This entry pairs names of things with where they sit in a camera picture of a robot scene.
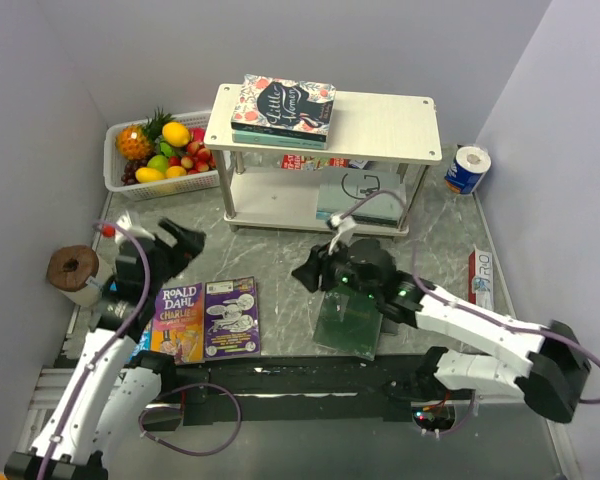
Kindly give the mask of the purple 52-Storey Treehouse book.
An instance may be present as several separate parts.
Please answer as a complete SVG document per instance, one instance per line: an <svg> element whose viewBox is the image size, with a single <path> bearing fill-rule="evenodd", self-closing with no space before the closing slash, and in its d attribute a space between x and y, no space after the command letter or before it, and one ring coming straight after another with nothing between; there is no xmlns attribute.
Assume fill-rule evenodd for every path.
<svg viewBox="0 0 600 480"><path fill-rule="evenodd" d="M258 294L253 276L208 282L204 308L205 361L260 354Z"/></svg>

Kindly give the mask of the yellow lemon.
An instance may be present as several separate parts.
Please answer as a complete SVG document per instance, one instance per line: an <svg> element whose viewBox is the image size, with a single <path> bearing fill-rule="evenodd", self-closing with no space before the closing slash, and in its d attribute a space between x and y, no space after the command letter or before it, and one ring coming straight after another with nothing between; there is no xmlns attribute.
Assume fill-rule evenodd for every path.
<svg viewBox="0 0 600 480"><path fill-rule="evenodd" d="M162 128L163 139L174 147L184 147L191 141L191 133L183 124L172 121Z"/></svg>

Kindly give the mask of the dark green book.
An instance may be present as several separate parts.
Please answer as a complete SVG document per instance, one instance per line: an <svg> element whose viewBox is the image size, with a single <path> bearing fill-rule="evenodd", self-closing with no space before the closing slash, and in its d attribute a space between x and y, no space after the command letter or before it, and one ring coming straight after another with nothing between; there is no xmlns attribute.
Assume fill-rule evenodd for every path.
<svg viewBox="0 0 600 480"><path fill-rule="evenodd" d="M382 318L370 298L346 289L334 289L323 297L313 341L339 354L373 361Z"/></svg>

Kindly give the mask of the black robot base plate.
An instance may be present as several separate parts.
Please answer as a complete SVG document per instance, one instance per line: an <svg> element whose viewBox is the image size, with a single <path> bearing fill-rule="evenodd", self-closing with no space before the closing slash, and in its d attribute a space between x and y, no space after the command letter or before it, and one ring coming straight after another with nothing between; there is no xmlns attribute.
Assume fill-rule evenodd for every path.
<svg viewBox="0 0 600 480"><path fill-rule="evenodd" d="M470 397L434 378L435 357L252 357L179 366L159 399L179 406L187 426L236 419L409 422L415 406Z"/></svg>

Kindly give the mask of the Little Women floral book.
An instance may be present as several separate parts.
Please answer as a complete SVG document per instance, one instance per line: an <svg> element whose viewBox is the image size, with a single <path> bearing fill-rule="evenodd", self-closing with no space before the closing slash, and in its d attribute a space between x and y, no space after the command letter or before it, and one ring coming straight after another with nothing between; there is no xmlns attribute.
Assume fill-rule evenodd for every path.
<svg viewBox="0 0 600 480"><path fill-rule="evenodd" d="M325 144L336 88L329 83L246 74L231 114L234 131Z"/></svg>

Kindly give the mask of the blue 26-Storey Treehouse book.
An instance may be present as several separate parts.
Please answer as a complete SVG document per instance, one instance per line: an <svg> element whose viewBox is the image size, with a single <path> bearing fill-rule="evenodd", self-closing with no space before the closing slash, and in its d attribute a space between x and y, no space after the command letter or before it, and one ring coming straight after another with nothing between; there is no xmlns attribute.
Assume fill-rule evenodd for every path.
<svg viewBox="0 0 600 480"><path fill-rule="evenodd" d="M134 347L129 360L132 360L139 352L146 351L150 349L151 345L151 333L152 333L152 321L149 321L144 330L141 333L141 336Z"/></svg>

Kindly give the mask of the dark grapes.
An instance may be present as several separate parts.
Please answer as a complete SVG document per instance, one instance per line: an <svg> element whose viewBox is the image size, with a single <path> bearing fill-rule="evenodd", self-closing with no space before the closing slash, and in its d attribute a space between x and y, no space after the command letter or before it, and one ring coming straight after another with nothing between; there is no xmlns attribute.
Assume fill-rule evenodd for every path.
<svg viewBox="0 0 600 480"><path fill-rule="evenodd" d="M124 167L124 172L121 176L121 181L125 186L135 185L138 183L136 178L136 172L143 167L147 166L148 161L146 159L139 161L128 161Z"/></svg>

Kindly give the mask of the toilet paper roll blue wrap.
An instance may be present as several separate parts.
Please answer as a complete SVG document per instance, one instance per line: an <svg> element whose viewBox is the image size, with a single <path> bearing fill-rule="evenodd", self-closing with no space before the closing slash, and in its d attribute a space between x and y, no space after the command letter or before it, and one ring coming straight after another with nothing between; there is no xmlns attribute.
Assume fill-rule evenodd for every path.
<svg viewBox="0 0 600 480"><path fill-rule="evenodd" d="M492 165L488 152L475 145L460 146L444 177L448 188L459 195L472 194Z"/></svg>

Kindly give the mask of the green apple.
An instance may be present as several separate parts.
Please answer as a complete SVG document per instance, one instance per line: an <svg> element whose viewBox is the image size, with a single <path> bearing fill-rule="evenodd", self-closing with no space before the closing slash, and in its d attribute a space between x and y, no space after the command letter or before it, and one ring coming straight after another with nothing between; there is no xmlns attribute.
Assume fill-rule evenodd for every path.
<svg viewBox="0 0 600 480"><path fill-rule="evenodd" d="M147 162L147 167L165 173L169 168L169 158L164 155L155 155Z"/></svg>

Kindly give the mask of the teal paperback book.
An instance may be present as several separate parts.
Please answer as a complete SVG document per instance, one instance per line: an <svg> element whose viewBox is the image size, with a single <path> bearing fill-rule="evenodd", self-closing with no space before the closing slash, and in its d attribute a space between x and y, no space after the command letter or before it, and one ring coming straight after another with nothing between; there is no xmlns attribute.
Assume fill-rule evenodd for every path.
<svg viewBox="0 0 600 480"><path fill-rule="evenodd" d="M327 146L324 142L239 130L232 131L232 140L235 143L245 143L251 145L299 147L315 150L327 149Z"/></svg>

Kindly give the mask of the aluminium frame rail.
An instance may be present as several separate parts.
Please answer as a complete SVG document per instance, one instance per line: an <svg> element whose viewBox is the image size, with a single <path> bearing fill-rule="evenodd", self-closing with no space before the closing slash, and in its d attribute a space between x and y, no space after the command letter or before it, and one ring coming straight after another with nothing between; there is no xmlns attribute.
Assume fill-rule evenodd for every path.
<svg viewBox="0 0 600 480"><path fill-rule="evenodd" d="M441 438L380 418L245 419L234 442L193 458L132 427L110 464L113 479L577 479L560 425L521 403L479 398L464 425Z"/></svg>

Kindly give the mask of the white plastic fruit basket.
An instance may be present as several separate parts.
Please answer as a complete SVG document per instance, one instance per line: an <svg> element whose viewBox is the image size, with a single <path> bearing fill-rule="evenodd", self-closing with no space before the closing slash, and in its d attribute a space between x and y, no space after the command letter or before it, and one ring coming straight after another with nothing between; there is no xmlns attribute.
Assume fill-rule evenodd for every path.
<svg viewBox="0 0 600 480"><path fill-rule="evenodd" d="M104 183L130 200L148 200L217 187L220 156L203 143L208 111L110 127L104 143Z"/></svg>

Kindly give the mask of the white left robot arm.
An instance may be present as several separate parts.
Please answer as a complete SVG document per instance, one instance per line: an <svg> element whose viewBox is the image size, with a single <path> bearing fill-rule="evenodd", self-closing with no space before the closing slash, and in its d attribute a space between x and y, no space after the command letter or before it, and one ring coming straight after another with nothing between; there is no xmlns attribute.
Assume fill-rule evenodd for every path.
<svg viewBox="0 0 600 480"><path fill-rule="evenodd" d="M204 250L206 235L168 218L168 244L129 216L113 224L118 255L93 308L82 352L48 422L25 452L12 453L8 479L106 479L124 427L152 401L178 389L174 359L131 354L153 319L159 291Z"/></svg>

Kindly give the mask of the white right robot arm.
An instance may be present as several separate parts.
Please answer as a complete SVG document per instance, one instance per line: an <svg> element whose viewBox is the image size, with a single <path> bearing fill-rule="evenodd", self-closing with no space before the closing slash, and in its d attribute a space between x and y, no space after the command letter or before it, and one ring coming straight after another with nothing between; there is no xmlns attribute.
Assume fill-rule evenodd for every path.
<svg viewBox="0 0 600 480"><path fill-rule="evenodd" d="M370 299L388 319L460 341L474 353L432 348L417 386L436 399L446 391L522 399L536 414L569 423L591 372L573 330L559 321L543 326L470 304L397 268L376 239L350 246L316 245L292 271L306 290L345 287Z"/></svg>

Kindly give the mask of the pineapple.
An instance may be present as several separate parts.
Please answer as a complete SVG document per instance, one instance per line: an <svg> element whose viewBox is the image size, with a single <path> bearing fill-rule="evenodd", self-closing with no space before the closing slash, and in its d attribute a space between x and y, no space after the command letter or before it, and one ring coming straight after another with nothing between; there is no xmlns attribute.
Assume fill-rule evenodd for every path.
<svg viewBox="0 0 600 480"><path fill-rule="evenodd" d="M128 161L140 161L150 157L155 151L156 140L163 127L174 120L171 113L156 108L144 123L134 123L124 128L116 136L116 148Z"/></svg>

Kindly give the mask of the white two-tier shelf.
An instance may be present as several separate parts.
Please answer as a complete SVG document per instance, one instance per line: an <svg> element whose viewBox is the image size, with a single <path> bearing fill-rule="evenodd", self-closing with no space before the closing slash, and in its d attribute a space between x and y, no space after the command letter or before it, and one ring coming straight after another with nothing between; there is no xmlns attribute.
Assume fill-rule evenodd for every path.
<svg viewBox="0 0 600 480"><path fill-rule="evenodd" d="M359 234L400 237L408 233L424 179L442 160L432 98L340 91L327 148L316 151L235 141L230 119L240 90L238 84L219 86L204 139L218 162L224 219L232 230L325 232L329 215L363 202L364 210L355 214ZM369 160L394 165L397 171L247 166L242 158L245 153Z"/></svg>

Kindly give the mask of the Roald Dahl Charlie book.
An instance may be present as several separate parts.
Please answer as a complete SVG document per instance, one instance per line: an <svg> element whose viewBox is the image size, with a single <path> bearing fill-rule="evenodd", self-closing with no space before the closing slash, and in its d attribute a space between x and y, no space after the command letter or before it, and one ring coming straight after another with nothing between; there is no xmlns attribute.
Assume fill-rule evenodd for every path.
<svg viewBox="0 0 600 480"><path fill-rule="evenodd" d="M151 324L150 350L174 357L177 365L203 361L203 284L159 291Z"/></svg>

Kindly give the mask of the red apples cluster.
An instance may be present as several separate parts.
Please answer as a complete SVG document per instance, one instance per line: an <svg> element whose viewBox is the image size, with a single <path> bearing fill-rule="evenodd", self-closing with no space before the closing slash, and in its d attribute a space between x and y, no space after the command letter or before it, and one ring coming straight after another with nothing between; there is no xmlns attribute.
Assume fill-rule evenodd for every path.
<svg viewBox="0 0 600 480"><path fill-rule="evenodd" d="M182 167L187 175L208 173L216 169L216 162L211 150L203 142L205 130L201 127L189 129L190 141L176 150L168 158L168 167Z"/></svg>

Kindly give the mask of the brown paper roll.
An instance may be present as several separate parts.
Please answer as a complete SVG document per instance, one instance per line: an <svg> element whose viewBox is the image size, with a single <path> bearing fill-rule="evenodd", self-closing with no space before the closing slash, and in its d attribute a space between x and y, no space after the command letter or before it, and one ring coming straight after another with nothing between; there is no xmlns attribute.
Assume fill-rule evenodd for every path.
<svg viewBox="0 0 600 480"><path fill-rule="evenodd" d="M92 307L101 298L113 269L91 247L73 245L56 250L50 257L46 279L80 307Z"/></svg>

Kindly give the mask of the red white toothpaste box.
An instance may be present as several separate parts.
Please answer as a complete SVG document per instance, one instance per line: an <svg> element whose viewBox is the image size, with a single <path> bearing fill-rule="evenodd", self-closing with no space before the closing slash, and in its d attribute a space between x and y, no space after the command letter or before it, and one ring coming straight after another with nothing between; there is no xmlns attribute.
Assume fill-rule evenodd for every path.
<svg viewBox="0 0 600 480"><path fill-rule="evenodd" d="M469 302L494 310L494 260L491 252L475 248L469 255Z"/></svg>

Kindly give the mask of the yellow mango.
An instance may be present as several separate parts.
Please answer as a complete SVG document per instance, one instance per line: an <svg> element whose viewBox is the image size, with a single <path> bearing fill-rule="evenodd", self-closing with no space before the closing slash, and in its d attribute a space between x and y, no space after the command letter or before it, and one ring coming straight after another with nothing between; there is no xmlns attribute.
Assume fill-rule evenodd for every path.
<svg viewBox="0 0 600 480"><path fill-rule="evenodd" d="M145 184L163 181L166 179L166 176L160 170L150 167L141 167L135 171L135 178L138 183Z"/></svg>

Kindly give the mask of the red 13-Storey Treehouse book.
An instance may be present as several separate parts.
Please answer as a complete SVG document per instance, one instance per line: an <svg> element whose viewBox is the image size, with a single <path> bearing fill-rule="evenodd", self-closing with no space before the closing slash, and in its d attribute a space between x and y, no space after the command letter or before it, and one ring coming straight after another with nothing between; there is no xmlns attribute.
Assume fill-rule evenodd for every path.
<svg viewBox="0 0 600 480"><path fill-rule="evenodd" d="M324 167L347 168L349 160L344 158L311 157L287 154L281 161L281 167L287 170L316 171Z"/></svg>

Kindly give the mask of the dark grey Mansfield book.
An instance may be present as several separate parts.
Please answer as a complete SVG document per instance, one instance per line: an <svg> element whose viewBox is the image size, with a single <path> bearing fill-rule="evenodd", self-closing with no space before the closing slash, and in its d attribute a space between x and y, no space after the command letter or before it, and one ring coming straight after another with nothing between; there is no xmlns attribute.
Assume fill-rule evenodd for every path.
<svg viewBox="0 0 600 480"><path fill-rule="evenodd" d="M384 335L397 336L400 333L400 325L392 320L383 319L381 333Z"/></svg>

